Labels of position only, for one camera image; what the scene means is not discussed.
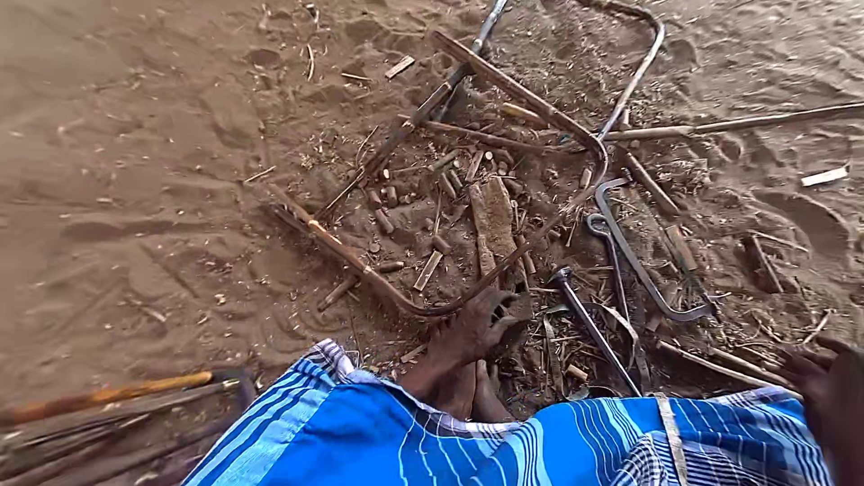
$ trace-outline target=wood chip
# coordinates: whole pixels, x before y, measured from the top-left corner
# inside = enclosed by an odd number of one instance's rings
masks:
[[[402,60],[396,64],[396,66],[391,67],[389,70],[387,70],[386,73],[384,73],[384,77],[388,80],[392,80],[399,73],[401,73],[405,69],[408,69],[408,67],[414,64],[414,61],[415,59],[413,57],[405,55],[405,57],[403,57]]]

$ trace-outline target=blue striped lungi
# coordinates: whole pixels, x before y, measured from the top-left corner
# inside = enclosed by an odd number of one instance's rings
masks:
[[[693,486],[832,484],[783,388],[669,399]],[[185,484],[681,484],[658,399],[596,399],[527,422],[461,422],[355,370],[330,340],[270,387]]]

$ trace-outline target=metal tool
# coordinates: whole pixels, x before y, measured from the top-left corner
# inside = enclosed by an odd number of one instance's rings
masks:
[[[630,375],[627,374],[627,371],[624,369],[624,365],[621,364],[618,356],[616,356],[612,351],[609,342],[605,337],[603,337],[603,334],[600,333],[597,324],[594,323],[594,320],[588,314],[588,310],[585,309],[585,305],[579,301],[576,292],[573,290],[573,287],[570,286],[570,274],[572,273],[573,271],[570,270],[570,267],[564,266],[552,274],[549,284],[561,291],[564,296],[564,303],[567,305],[568,309],[570,309],[571,312],[576,314],[576,316],[585,323],[591,338],[597,343],[597,346],[600,348],[601,353],[607,361],[615,367],[615,370],[621,375],[621,378],[624,379],[624,382],[627,384],[627,387],[630,388],[633,396],[641,397],[642,393],[636,387],[636,383],[633,383],[632,378],[630,378]]]
[[[627,240],[624,238],[624,233],[621,232],[621,228],[618,226],[618,223],[615,222],[615,217],[612,214],[612,209],[609,207],[609,203],[606,201],[606,192],[609,189],[623,186],[629,182],[630,181],[628,181],[627,179],[621,177],[619,179],[614,179],[612,181],[602,183],[594,192],[594,200],[597,202],[597,207],[600,208],[600,212],[602,214],[591,214],[588,218],[594,223],[599,222],[600,219],[606,221],[606,225],[609,227],[609,232],[612,234],[612,238],[615,240],[615,243],[618,244],[621,252],[624,253],[624,258],[627,259],[627,263],[629,263],[633,270],[636,272],[636,275],[639,277],[639,281],[648,291],[648,294],[651,296],[651,298],[654,299],[654,302],[657,303],[660,311],[663,312],[665,316],[667,316],[669,319],[672,319],[673,321],[678,321],[680,323],[695,321],[699,317],[713,316],[715,313],[713,304],[699,305],[690,310],[672,309],[669,304],[667,304],[666,301],[663,299],[663,296],[660,294],[660,290],[658,290],[654,282],[651,281],[651,276],[648,275],[648,272],[646,272],[642,264],[639,263],[639,258],[636,257],[636,253],[634,253],[633,250],[630,248],[630,245],[627,244]]]
[[[621,278],[621,264],[618,261],[618,250],[615,249],[615,240],[612,239],[612,234],[608,230],[599,229],[597,225],[607,226],[606,218],[603,214],[591,214],[585,219],[585,224],[588,225],[588,231],[594,236],[602,238],[606,241],[606,250],[609,253],[609,264],[612,266],[612,272],[615,278],[615,298],[618,300],[618,312],[627,322],[630,322],[630,311],[627,310],[627,295],[624,293],[624,279]]]

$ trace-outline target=person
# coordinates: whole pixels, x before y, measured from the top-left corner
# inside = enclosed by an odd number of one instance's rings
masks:
[[[580,400],[518,422],[483,361],[511,321],[500,312],[511,297],[490,288],[469,301],[399,385],[355,369],[333,341],[315,345],[184,483],[864,483],[861,352],[830,340],[820,343],[835,359],[789,352],[780,373],[803,404],[770,387],[709,400]]]

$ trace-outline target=broken wood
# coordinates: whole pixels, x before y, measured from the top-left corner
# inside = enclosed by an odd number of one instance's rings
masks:
[[[384,214],[383,209],[375,210],[375,221],[381,226],[381,231],[384,234],[391,234],[396,231],[396,227],[393,226],[393,223],[390,222],[390,218],[387,217],[387,214]]]
[[[345,277],[344,280],[342,280],[338,285],[336,285],[335,289],[331,290],[330,293],[328,293],[327,296],[324,297],[324,300],[318,303],[318,311],[323,312],[327,307],[333,305],[337,300],[342,298],[342,296],[344,296],[346,292],[350,291],[357,284],[359,284],[359,281],[360,279],[353,273]]]
[[[435,271],[435,268],[441,262],[441,258],[444,256],[443,253],[435,250],[432,252],[432,256],[429,257],[429,260],[426,262],[426,266],[423,267],[422,272],[420,272],[420,277],[417,277],[417,281],[414,283],[414,289],[417,291],[423,291],[426,288],[426,284],[429,282],[429,279],[432,277],[432,273]]]
[[[769,381],[760,380],[759,378],[753,378],[752,376],[748,376],[746,374],[739,373],[739,372],[734,371],[732,369],[724,368],[718,364],[714,364],[711,361],[700,358],[697,355],[692,355],[691,353],[688,353],[687,351],[684,351],[683,349],[676,348],[675,346],[672,346],[671,344],[669,344],[667,342],[658,341],[657,347],[658,347],[658,349],[662,349],[663,351],[667,351],[667,352],[672,353],[674,355],[678,355],[687,361],[691,361],[691,362],[694,362],[696,364],[702,365],[705,368],[708,368],[708,369],[715,371],[719,374],[724,374],[729,378],[734,378],[738,381],[746,383],[747,385],[751,385],[751,386],[759,387],[759,388],[773,387],[774,386],[774,384],[769,382]],[[798,400],[804,399],[804,397],[802,397],[800,393],[794,392],[792,390],[790,390],[789,393]]]
[[[781,387],[786,387],[786,388],[789,388],[790,390],[795,389],[795,387],[786,378],[784,378],[778,374],[774,374],[770,371],[764,370],[764,369],[752,364],[750,361],[747,361],[743,358],[739,358],[738,356],[733,355],[731,353],[727,353],[726,351],[723,351],[722,349],[708,348],[708,355],[720,358],[729,364],[735,365],[736,367],[738,367],[742,370],[746,370],[749,374],[754,375],[754,376],[760,378],[761,380],[770,381],[771,383],[774,383],[775,385],[780,385]]]
[[[384,77],[388,80],[392,80],[396,76],[399,75],[405,69],[408,69],[412,64],[414,64],[415,59],[409,55],[405,55],[402,60],[396,63],[395,66],[391,67],[384,73]]]
[[[440,234],[435,234],[432,236],[432,247],[435,250],[438,250],[443,255],[449,255],[453,248],[450,246],[447,241],[445,241]]]
[[[672,242],[672,246],[675,247],[676,252],[681,255],[684,267],[691,272],[699,268],[696,259],[693,257],[693,253],[690,251],[687,241],[684,239],[684,235],[681,234],[681,228],[678,227],[678,225],[672,225],[667,227],[664,231],[666,232],[666,236],[668,236],[669,240]]]
[[[755,264],[754,270],[757,275],[762,276],[760,281],[765,290],[774,294],[782,293],[783,286],[777,278],[774,264],[768,259],[768,256],[765,255],[765,252],[762,251],[762,245],[759,243],[759,240],[752,234],[748,234],[741,239],[741,244],[744,245],[747,255]]]
[[[657,201],[657,204],[666,214],[670,216],[678,216],[681,214],[681,209],[679,209],[669,195],[666,194],[666,191],[660,187],[660,184],[657,184],[654,179],[651,178],[651,175],[648,174],[648,171],[645,170],[642,163],[640,163],[639,160],[629,151],[624,155],[624,164],[628,169],[630,169],[633,176],[636,177],[636,180],[648,189],[648,192],[654,197],[654,201]]]
[[[393,273],[398,272],[405,268],[405,262],[403,261],[390,261],[386,263],[382,263],[375,267],[375,272],[378,273]]]
[[[534,125],[537,125],[539,128],[546,128],[549,126],[539,115],[534,113],[531,110],[523,108],[519,105],[514,105],[512,103],[503,103],[500,107],[502,113],[506,113],[512,117],[521,118],[525,121],[531,122]]]
[[[144,381],[123,388],[99,390],[86,395],[67,397],[60,400],[6,407],[0,410],[0,427],[25,424],[63,413],[84,410],[92,406],[128,400],[166,390],[200,387],[201,385],[206,385],[212,379],[213,373],[203,371],[201,373],[187,374],[164,380]]]

